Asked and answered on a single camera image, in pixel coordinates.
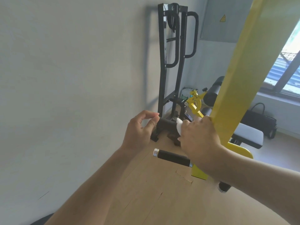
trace hand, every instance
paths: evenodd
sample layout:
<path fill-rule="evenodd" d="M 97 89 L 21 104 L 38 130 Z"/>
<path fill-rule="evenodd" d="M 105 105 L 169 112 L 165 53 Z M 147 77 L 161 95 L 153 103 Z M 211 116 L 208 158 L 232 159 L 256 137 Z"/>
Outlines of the hand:
<path fill-rule="evenodd" d="M 224 150 L 208 116 L 197 117 L 193 122 L 184 120 L 178 140 L 191 161 L 207 174 L 217 166 L 220 151 Z"/>
<path fill-rule="evenodd" d="M 125 137 L 121 148 L 137 154 L 145 148 L 150 142 L 150 136 L 153 128 L 159 121 L 159 113 L 143 110 L 128 123 Z M 144 119 L 150 119 L 143 128 L 141 123 Z"/>

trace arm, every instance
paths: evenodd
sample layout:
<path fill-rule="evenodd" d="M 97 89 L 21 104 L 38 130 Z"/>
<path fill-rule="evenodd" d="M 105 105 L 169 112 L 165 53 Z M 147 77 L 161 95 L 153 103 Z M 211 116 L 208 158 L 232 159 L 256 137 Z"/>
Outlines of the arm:
<path fill-rule="evenodd" d="M 142 111 L 130 120 L 122 146 L 85 181 L 46 225 L 104 224 L 113 199 L 113 192 L 130 161 L 150 141 L 159 114 Z M 141 122 L 151 120 L 145 128 Z"/>
<path fill-rule="evenodd" d="M 279 214 L 300 224 L 300 173 L 258 162 L 220 144 L 208 116 L 184 121 L 181 147 L 194 164 L 211 177 L 228 183 Z"/>

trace yellow triangle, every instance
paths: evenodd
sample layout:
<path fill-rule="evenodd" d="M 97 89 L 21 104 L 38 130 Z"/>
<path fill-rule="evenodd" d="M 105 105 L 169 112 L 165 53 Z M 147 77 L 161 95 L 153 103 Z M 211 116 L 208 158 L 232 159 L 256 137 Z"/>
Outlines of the yellow triangle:
<path fill-rule="evenodd" d="M 226 17 L 225 17 L 225 14 L 224 16 L 222 17 L 222 19 L 220 19 L 220 22 L 225 22 L 226 21 Z"/>

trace window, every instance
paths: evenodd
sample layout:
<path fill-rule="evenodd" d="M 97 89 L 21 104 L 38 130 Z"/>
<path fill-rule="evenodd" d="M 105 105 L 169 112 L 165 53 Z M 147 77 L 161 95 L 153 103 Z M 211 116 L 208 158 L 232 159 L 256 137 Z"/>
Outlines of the window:
<path fill-rule="evenodd" d="M 300 21 L 264 80 L 260 92 L 300 101 Z"/>

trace black bag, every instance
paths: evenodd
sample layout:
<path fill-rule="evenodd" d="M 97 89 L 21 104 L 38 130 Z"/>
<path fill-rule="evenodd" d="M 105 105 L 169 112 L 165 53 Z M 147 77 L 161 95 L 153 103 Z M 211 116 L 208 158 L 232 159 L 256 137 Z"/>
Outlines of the black bag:
<path fill-rule="evenodd" d="M 253 110 L 258 104 L 263 105 L 262 113 L 256 113 Z M 250 110 L 247 110 L 244 117 L 241 120 L 242 124 L 251 126 L 256 128 L 264 133 L 269 139 L 273 139 L 275 137 L 277 126 L 276 119 L 264 115 L 265 113 L 265 105 L 262 102 L 255 104 Z"/>

